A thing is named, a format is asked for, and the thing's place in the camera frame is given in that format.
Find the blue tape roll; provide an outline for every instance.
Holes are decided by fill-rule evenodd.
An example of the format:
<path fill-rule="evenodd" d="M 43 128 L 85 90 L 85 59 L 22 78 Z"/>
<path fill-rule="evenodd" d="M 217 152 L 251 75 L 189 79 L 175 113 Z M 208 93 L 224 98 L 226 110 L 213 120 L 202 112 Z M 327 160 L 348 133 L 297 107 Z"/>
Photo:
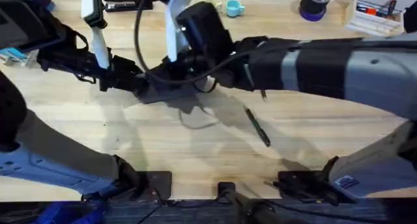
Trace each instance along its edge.
<path fill-rule="evenodd" d="M 300 15 L 308 21 L 319 21 L 326 14 L 326 5 L 330 0 L 301 0 Z"/>
<path fill-rule="evenodd" d="M 308 21 L 319 21 L 326 14 L 326 11 L 327 9 L 324 9 L 322 12 L 318 14 L 311 14 L 311 13 L 301 10 L 300 8 L 300 15 Z"/>

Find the blue mug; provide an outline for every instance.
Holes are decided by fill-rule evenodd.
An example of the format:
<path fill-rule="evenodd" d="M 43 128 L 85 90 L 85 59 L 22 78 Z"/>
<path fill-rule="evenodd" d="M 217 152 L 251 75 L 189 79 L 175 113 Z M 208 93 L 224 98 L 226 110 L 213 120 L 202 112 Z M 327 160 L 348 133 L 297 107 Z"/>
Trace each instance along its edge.
<path fill-rule="evenodd" d="M 229 17 L 237 17 L 245 11 L 245 6 L 242 6 L 237 0 L 229 0 L 226 3 L 226 14 Z"/>

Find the wooden tabletop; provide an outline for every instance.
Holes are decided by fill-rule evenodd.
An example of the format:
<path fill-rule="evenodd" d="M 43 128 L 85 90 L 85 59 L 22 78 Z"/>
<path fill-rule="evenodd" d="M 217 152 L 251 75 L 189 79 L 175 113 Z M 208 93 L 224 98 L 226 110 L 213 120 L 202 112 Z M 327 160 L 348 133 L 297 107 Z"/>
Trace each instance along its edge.
<path fill-rule="evenodd" d="M 80 19 L 80 0 L 53 1 L 57 5 L 53 14 L 90 39 L 90 30 Z M 299 16 L 299 0 L 240 1 L 246 6 L 244 16 L 222 16 L 234 40 L 257 35 L 303 40 L 363 36 L 343 27 L 348 1 L 331 1 L 326 16 L 315 23 Z M 143 13 L 140 43 L 149 66 L 166 55 L 163 11 L 163 4 L 156 3 L 154 10 Z M 105 14 L 104 35 L 114 54 L 136 61 L 134 16 L 134 12 Z M 52 128 L 94 150 L 119 155 L 138 171 L 172 171 L 173 199 L 213 198 L 219 181 L 236 182 L 238 190 L 250 197 L 278 198 L 279 192 L 264 184 L 278 171 L 321 169 L 331 157 L 366 147 L 404 121 L 366 105 L 289 91 L 268 91 L 268 102 L 263 102 L 258 92 L 218 87 L 211 94 L 143 105 L 129 92 L 100 92 L 97 85 L 63 72 L 45 73 L 37 65 L 2 66 L 1 71 Z M 257 136 L 243 104 L 269 135 L 270 148 Z M 179 111 L 192 107 L 190 114 Z M 0 191 L 0 201 L 80 198 L 70 189 L 7 177 L 0 178 Z"/>

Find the marker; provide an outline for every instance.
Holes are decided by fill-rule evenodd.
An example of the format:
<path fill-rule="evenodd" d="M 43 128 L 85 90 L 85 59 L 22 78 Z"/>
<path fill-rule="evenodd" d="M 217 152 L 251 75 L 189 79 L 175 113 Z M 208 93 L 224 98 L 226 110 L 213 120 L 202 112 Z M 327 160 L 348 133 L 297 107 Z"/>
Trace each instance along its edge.
<path fill-rule="evenodd" d="M 253 116 L 252 112 L 248 107 L 245 105 L 243 106 L 243 109 L 245 110 L 247 116 L 249 117 L 249 120 L 252 122 L 253 127 L 255 127 L 256 132 L 258 133 L 259 137 L 262 139 L 263 143 L 269 147 L 271 145 L 271 141 L 269 140 L 268 135 L 265 133 L 265 131 L 261 128 L 258 121 Z"/>

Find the black wire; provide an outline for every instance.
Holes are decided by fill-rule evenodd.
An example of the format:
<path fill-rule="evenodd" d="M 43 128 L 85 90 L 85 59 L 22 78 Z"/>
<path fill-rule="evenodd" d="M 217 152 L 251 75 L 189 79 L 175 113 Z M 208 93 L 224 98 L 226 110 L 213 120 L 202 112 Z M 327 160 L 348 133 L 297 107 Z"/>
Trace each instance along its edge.
<path fill-rule="evenodd" d="M 145 217 L 143 217 L 137 224 L 142 224 L 144 221 L 146 221 L 146 219 L 148 219 L 149 217 L 152 216 L 153 213 L 155 213 L 159 208 L 161 208 L 162 205 L 157 206 L 156 208 L 154 208 L 152 211 L 150 211 Z"/>
<path fill-rule="evenodd" d="M 277 206 L 278 208 L 282 208 L 282 209 L 293 211 L 293 212 L 298 212 L 301 214 L 309 214 L 313 216 L 321 216 L 321 217 L 327 217 L 327 218 L 332 218 L 332 219 L 342 219 L 342 220 L 347 220 L 347 221 L 359 221 L 363 223 L 388 223 L 387 221 L 383 221 L 383 220 L 367 219 L 367 218 L 361 218 L 361 217 L 349 217 L 349 216 L 343 216 L 343 215 L 337 215 L 337 214 L 325 214 L 322 212 L 299 210 L 297 208 L 292 208 L 292 207 L 288 207 L 282 204 L 275 203 L 274 201 L 270 201 L 270 200 L 265 200 L 265 201 Z"/>
<path fill-rule="evenodd" d="M 197 90 L 200 93 L 205 93 L 205 94 L 208 94 L 208 93 L 211 93 L 212 91 L 214 91 L 214 89 L 217 87 L 217 84 L 218 84 L 218 81 L 217 81 L 217 79 L 215 79 L 214 83 L 213 83 L 213 86 L 209 90 L 204 91 L 204 90 L 201 90 L 195 83 L 192 83 L 195 90 Z"/>

